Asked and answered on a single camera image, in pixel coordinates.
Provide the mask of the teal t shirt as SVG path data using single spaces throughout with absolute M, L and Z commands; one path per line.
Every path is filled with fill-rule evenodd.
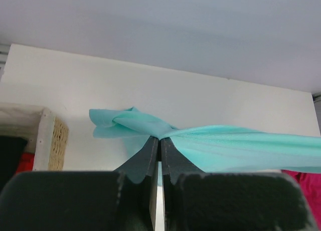
M 205 172 L 290 170 L 320 173 L 320 138 L 267 133 L 229 125 L 178 129 L 160 118 L 126 110 L 91 109 L 95 138 L 120 139 L 127 156 L 150 137 L 169 138 L 175 148 Z

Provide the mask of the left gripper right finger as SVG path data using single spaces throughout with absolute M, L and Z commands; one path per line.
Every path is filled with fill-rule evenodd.
M 165 230 L 316 230 L 299 185 L 277 172 L 206 173 L 160 141 Z

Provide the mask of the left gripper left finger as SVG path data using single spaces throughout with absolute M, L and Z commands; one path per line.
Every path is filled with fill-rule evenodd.
M 113 171 L 32 171 L 1 192 L 1 230 L 154 230 L 159 140 Z

